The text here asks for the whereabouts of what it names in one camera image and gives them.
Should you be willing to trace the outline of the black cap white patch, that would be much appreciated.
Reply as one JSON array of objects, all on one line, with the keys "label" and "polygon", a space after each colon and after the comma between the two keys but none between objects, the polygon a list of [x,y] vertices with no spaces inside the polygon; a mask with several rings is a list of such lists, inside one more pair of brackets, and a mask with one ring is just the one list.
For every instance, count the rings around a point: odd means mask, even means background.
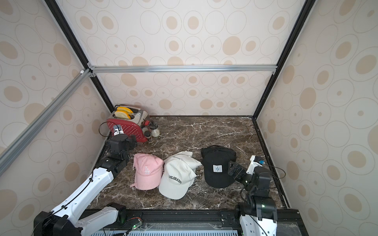
[{"label": "black cap white patch", "polygon": [[235,180],[228,174],[229,162],[235,162],[236,152],[230,148],[212,145],[201,149],[206,183],[214,188],[227,188]]}]

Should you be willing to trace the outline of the pink cap with logo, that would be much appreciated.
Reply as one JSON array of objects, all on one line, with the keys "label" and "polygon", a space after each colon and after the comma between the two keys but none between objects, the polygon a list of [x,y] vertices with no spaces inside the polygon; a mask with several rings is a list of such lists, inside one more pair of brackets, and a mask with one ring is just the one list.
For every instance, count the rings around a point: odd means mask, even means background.
[{"label": "pink cap with logo", "polygon": [[163,160],[151,154],[137,153],[134,155],[133,168],[136,170],[134,184],[139,190],[152,190],[159,186],[162,172]]}]

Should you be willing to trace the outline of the beige Colorado cap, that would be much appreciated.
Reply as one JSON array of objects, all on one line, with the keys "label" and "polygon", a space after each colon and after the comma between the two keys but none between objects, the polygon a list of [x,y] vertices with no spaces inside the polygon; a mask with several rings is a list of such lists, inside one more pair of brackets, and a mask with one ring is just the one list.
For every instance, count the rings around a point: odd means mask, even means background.
[{"label": "beige Colorado cap", "polygon": [[170,157],[164,164],[164,172],[158,187],[159,192],[169,199],[182,199],[195,177],[195,172],[186,162]]}]

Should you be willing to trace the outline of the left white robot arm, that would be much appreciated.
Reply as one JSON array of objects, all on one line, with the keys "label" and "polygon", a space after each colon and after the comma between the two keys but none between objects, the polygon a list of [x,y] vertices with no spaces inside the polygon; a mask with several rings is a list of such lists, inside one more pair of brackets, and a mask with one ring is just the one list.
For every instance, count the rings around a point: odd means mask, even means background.
[{"label": "left white robot arm", "polygon": [[50,212],[42,211],[33,222],[33,236],[90,236],[111,225],[127,222],[125,206],[111,203],[85,218],[83,212],[94,198],[127,166],[137,146],[134,135],[117,134],[106,140],[109,155],[101,159],[90,176],[69,197]]}]

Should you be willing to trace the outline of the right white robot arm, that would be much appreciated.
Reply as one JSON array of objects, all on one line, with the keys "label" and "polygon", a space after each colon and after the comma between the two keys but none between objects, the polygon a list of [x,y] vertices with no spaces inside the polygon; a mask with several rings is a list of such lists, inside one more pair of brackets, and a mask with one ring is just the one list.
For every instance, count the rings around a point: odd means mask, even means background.
[{"label": "right white robot arm", "polygon": [[275,201],[269,196],[272,173],[270,170],[256,166],[252,173],[240,164],[230,161],[228,174],[243,185],[246,196],[237,206],[244,236],[276,236],[278,214]]}]

